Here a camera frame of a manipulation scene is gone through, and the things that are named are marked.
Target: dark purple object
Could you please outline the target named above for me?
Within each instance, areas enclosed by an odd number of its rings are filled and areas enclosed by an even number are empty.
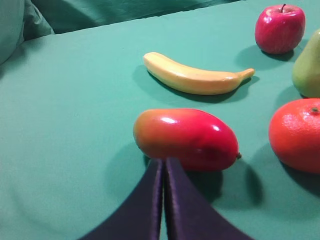
[[[165,163],[164,210],[168,240],[253,240],[211,207],[173,158]]]
[[[152,159],[123,204],[80,240],[158,240],[163,193],[163,162]]]

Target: green tablecloth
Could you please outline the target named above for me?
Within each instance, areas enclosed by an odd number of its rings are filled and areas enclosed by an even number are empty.
[[[292,0],[307,26],[293,54],[270,57],[254,28],[272,1],[247,0],[23,43],[0,67],[0,239],[75,240],[108,217],[145,171],[136,117],[198,108],[236,133],[242,159],[190,174],[224,217],[257,240],[318,240],[320,177],[280,164],[268,142],[277,108],[301,98],[294,61],[319,28],[319,2]],[[143,55],[217,71],[255,68],[230,94],[195,96],[150,77]],[[166,230],[162,227],[161,239]]]

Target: red mango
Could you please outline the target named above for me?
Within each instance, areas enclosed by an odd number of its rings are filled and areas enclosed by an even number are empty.
[[[188,171],[224,170],[240,156],[233,130],[193,108],[146,110],[136,119],[133,136],[149,158],[177,158]]]

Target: banana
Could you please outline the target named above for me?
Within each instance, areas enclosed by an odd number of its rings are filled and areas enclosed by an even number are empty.
[[[143,56],[144,65],[165,85],[188,94],[217,95],[233,91],[255,74],[253,68],[241,72],[209,71],[178,63],[158,52]]]

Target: fake fruit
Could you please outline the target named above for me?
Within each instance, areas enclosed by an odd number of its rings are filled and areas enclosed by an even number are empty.
[[[320,98],[320,28],[316,30],[293,65],[295,88],[308,98]]]
[[[306,17],[301,8],[288,4],[269,6],[255,24],[255,41],[268,54],[284,54],[300,43],[305,26]]]
[[[189,94],[217,95],[235,90],[243,80],[255,74],[253,68],[241,72],[209,71],[180,64],[158,53],[143,57],[144,65],[165,85]]]
[[[284,164],[320,174],[320,99],[299,99],[280,107],[269,124],[269,141]]]
[[[224,170],[240,156],[232,129],[198,109],[146,110],[136,119],[133,135],[146,156],[177,158],[185,170]]]

